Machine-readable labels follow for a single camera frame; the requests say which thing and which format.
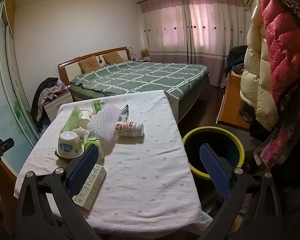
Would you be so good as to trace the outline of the green tea carton box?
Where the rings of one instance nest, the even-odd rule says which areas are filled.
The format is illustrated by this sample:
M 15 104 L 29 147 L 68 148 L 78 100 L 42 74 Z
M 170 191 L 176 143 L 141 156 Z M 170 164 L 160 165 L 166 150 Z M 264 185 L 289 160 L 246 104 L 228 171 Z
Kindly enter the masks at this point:
M 86 179 L 79 194 L 73 196 L 72 200 L 74 203 L 90 211 L 106 174 L 107 172 L 104 167 L 96 164 Z

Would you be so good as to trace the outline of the white pudding cup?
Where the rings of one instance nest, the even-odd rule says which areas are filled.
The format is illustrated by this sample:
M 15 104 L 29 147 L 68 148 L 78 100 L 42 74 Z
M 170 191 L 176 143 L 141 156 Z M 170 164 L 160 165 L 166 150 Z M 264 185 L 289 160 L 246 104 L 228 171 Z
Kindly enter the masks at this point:
M 58 138 L 57 153 L 62 158 L 77 158 L 83 153 L 79 136 L 72 131 L 62 132 Z

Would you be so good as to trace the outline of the green plastic bag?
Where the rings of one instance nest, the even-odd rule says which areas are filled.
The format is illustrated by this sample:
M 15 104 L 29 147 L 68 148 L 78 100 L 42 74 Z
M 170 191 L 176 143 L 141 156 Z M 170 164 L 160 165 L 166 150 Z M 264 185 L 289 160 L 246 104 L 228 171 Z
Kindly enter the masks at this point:
M 73 131 L 76 128 L 76 125 L 79 122 L 79 120 L 81 119 L 82 115 L 83 114 L 82 114 L 81 110 L 77 106 L 75 106 L 73 108 L 69 118 L 67 119 L 65 125 L 61 129 L 60 133 Z

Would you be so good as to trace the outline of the white paper towel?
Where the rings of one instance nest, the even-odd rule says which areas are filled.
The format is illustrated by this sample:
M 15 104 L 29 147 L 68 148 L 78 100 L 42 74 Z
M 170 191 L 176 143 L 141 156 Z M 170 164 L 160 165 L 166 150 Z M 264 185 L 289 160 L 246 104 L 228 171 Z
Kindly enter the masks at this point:
M 96 137 L 102 141 L 111 141 L 120 115 L 121 109 L 112 104 L 104 105 L 87 124 L 89 136 Z

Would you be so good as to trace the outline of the white pill bottle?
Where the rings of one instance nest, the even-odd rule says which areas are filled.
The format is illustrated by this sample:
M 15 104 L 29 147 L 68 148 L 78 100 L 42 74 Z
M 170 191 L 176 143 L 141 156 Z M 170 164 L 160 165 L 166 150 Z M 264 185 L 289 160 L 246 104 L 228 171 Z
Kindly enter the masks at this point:
M 134 121 L 118 121 L 116 123 L 116 133 L 123 137 L 143 137 L 144 125 Z

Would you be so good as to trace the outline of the clear green label jar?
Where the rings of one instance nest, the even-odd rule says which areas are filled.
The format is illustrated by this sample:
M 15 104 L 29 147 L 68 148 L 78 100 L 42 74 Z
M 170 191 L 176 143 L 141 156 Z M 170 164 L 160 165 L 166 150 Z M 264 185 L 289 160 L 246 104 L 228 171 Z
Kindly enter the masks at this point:
M 91 130 L 86 130 L 85 134 L 84 134 L 84 139 L 83 139 L 83 145 L 84 145 L 84 149 L 88 149 L 90 145 L 94 145 L 97 147 L 98 149 L 98 160 L 97 161 L 101 161 L 104 159 L 104 152 L 102 149 L 102 145 L 100 140 L 98 139 L 98 137 L 96 136 L 96 134 L 94 132 L 92 132 Z

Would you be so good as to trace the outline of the white paper cup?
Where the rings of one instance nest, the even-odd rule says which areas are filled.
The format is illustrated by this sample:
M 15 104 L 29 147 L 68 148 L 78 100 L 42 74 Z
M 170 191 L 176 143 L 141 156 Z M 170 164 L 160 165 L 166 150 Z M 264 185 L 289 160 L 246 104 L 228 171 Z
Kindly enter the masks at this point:
M 72 130 L 79 136 L 80 139 L 84 137 L 84 134 L 87 130 L 87 126 L 93 117 L 92 112 L 89 110 L 81 110 L 81 113 L 82 116 L 79 117 L 79 120 L 75 124 L 75 128 Z

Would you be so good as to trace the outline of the sliding wardrobe door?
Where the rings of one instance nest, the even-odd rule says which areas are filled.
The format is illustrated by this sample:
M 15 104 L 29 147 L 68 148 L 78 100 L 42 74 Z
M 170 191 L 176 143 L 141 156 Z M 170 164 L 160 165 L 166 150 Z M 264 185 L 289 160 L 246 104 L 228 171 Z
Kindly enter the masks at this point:
M 39 132 L 31 116 L 18 71 L 14 37 L 9 25 L 5 3 L 0 3 L 0 139 L 12 138 L 3 163 L 18 175 L 39 140 Z

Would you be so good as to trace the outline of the wooden desk cabinet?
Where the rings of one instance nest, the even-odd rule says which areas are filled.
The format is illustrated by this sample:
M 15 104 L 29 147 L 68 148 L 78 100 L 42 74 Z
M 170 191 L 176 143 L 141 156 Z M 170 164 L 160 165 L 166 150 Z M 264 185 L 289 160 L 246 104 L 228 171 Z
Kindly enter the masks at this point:
M 248 132 L 249 124 L 239 114 L 241 108 L 240 83 L 241 79 L 239 77 L 228 75 L 216 123 Z

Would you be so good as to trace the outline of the brown pillow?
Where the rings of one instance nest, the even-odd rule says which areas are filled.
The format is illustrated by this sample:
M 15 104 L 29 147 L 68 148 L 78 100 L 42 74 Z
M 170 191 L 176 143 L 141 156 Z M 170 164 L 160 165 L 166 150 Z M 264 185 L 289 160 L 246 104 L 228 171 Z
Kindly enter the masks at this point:
M 110 53 L 103 55 L 104 61 L 106 64 L 115 64 L 115 63 L 121 63 L 125 60 L 118 54 L 118 52 L 112 51 Z
M 96 56 L 91 56 L 78 62 L 82 74 L 87 74 L 95 70 L 101 69 Z

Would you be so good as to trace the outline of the green checked bed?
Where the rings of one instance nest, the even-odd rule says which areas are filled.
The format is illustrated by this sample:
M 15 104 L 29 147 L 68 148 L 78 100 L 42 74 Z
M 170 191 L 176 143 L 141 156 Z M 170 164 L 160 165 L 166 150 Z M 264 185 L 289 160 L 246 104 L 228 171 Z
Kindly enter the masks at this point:
M 124 61 L 74 77 L 70 91 L 74 101 L 81 101 L 164 90 L 177 98 L 173 106 L 179 122 L 208 84 L 208 69 L 202 64 Z

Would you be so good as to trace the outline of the brown right pillow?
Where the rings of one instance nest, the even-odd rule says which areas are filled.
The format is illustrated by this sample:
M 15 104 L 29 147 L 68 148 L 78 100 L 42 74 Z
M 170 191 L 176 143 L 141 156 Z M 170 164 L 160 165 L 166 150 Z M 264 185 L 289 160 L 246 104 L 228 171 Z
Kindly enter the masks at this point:
M 110 53 L 103 55 L 104 61 L 106 64 L 115 64 L 115 63 L 121 63 L 125 60 L 118 54 L 118 52 L 112 51 Z

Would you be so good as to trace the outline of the dark clothes pile on desk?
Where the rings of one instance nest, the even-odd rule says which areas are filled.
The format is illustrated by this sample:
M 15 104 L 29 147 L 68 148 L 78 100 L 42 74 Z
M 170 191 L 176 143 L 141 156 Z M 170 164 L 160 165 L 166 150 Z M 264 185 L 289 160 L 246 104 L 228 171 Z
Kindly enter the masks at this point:
M 247 48 L 247 45 L 243 45 L 234 47 L 229 51 L 229 54 L 226 56 L 227 65 L 224 69 L 226 75 L 228 75 L 235 66 L 244 63 Z

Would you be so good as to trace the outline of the far bedside box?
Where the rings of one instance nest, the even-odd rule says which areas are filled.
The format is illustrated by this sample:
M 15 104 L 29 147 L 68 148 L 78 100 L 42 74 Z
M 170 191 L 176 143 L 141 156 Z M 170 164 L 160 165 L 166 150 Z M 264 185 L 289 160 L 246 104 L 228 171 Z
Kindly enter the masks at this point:
M 141 50 L 141 57 L 144 59 L 146 57 L 149 57 L 149 50 L 147 48 L 143 48 Z

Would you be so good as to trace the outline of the pink white curtains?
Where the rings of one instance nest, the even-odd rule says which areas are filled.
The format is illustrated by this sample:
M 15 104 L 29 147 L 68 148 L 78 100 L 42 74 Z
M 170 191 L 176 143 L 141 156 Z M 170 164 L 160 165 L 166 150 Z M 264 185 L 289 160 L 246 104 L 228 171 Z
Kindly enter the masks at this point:
M 140 8 L 151 61 L 205 65 L 211 85 L 225 86 L 226 57 L 247 43 L 251 24 L 242 0 L 146 0 Z

